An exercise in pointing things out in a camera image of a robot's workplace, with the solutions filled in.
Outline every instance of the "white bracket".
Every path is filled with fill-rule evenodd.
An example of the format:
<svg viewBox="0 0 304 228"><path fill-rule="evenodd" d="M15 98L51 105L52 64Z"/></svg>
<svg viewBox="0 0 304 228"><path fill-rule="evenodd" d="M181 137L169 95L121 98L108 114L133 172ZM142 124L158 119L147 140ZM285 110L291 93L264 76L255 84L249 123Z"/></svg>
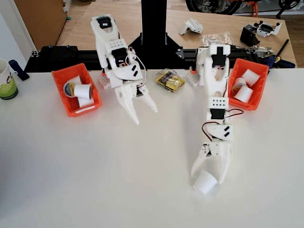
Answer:
<svg viewBox="0 0 304 228"><path fill-rule="evenodd" d="M203 26L199 24L197 20L190 18L189 20L184 22L179 31L179 34L184 35L188 29L190 29L192 32L202 33Z"/></svg>

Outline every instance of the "bicycle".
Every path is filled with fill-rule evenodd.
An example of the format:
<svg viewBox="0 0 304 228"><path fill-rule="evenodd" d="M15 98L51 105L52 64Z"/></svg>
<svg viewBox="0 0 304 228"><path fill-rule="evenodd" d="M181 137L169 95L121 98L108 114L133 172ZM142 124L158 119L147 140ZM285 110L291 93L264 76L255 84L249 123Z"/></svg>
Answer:
<svg viewBox="0 0 304 228"><path fill-rule="evenodd" d="M187 7L190 11L217 14L234 14L240 7L251 5L252 16L258 16L257 2L261 0L186 0ZM278 0L281 10L277 14L280 18L281 14L288 9L296 7L301 0Z"/></svg>

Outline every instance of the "orange plastic tray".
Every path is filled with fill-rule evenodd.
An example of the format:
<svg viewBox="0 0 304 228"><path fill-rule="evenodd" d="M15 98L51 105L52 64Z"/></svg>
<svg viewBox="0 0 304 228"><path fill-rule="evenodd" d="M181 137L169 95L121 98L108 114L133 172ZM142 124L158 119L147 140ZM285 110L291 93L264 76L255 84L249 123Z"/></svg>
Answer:
<svg viewBox="0 0 304 228"><path fill-rule="evenodd" d="M245 71L249 69L256 74L260 75L258 81L251 87L253 93L251 95L250 100L248 103L241 102L234 98L234 94L232 93L232 86L234 85L235 80L238 77L242 77ZM236 63L234 64L232 73L229 77L228 83L228 97L229 97L229 104L234 105L243 109L247 110L256 110L260 100L262 98L266 78L268 75L269 67L263 64L254 63L251 61L247 61L244 59L238 58Z"/></svg>
<svg viewBox="0 0 304 228"><path fill-rule="evenodd" d="M63 106L65 107L66 114L68 116L82 115L84 113L95 110L102 105L98 90L83 63L77 64L75 66L70 66L65 69L53 71L52 75L57 86L60 98L62 100ZM64 84L68 80L77 77L78 75L80 76L82 84L92 84L92 97L94 99L93 104L89 104L81 108L79 108L77 97L69 98L63 92Z"/></svg>

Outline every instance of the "black pole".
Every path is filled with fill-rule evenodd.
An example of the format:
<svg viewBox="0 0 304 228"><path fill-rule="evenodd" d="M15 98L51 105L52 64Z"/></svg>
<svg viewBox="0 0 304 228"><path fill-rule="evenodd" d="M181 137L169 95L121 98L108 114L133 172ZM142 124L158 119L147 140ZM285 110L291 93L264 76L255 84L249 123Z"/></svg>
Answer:
<svg viewBox="0 0 304 228"><path fill-rule="evenodd" d="M167 0L142 0L142 45L166 45Z"/></svg>

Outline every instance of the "white mug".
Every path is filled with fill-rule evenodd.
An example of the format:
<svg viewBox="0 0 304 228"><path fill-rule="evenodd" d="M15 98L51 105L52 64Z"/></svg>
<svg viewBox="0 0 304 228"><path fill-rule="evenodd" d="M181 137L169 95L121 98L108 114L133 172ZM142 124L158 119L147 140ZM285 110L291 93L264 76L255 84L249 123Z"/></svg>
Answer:
<svg viewBox="0 0 304 228"><path fill-rule="evenodd" d="M18 88L10 72L9 64L0 58L0 98L10 100L17 95Z"/></svg>

